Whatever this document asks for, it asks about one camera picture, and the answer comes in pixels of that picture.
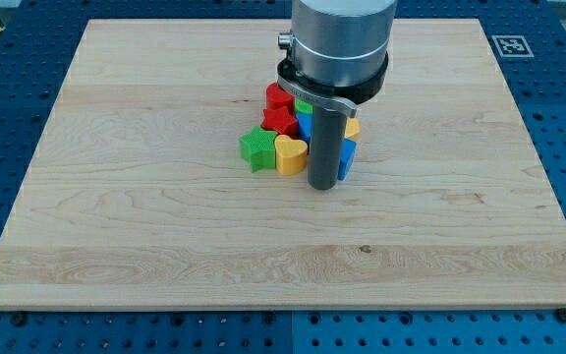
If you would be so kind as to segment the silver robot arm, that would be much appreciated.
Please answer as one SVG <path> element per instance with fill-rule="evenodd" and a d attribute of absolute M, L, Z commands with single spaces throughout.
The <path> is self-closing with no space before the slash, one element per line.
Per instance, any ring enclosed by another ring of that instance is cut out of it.
<path fill-rule="evenodd" d="M 290 57 L 311 81 L 365 82 L 382 69 L 396 0 L 293 0 Z"/>

